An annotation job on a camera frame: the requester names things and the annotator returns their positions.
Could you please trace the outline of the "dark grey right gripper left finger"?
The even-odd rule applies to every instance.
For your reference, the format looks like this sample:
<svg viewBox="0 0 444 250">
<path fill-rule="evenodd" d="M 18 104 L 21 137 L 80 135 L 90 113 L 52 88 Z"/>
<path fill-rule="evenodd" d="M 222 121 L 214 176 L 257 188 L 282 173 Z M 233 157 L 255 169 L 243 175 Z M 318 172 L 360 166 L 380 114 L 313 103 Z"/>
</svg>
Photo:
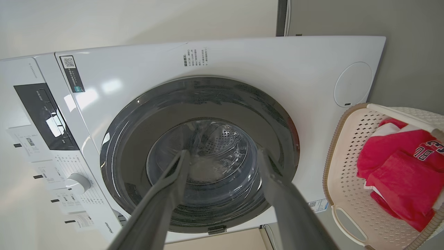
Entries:
<svg viewBox="0 0 444 250">
<path fill-rule="evenodd" d="M 108 249 L 162 250 L 172 212 L 183 201 L 189 170 L 190 152 L 181 150 Z"/>
</svg>

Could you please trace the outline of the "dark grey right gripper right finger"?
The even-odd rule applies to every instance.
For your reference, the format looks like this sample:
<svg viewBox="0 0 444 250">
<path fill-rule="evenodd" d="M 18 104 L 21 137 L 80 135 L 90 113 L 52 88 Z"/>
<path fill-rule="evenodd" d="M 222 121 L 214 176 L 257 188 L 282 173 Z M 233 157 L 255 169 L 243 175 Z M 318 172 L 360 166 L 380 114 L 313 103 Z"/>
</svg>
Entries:
<svg viewBox="0 0 444 250">
<path fill-rule="evenodd" d="M 262 190 L 274 207 L 284 250 L 338 250 L 297 187 L 265 148 L 257 152 Z"/>
</svg>

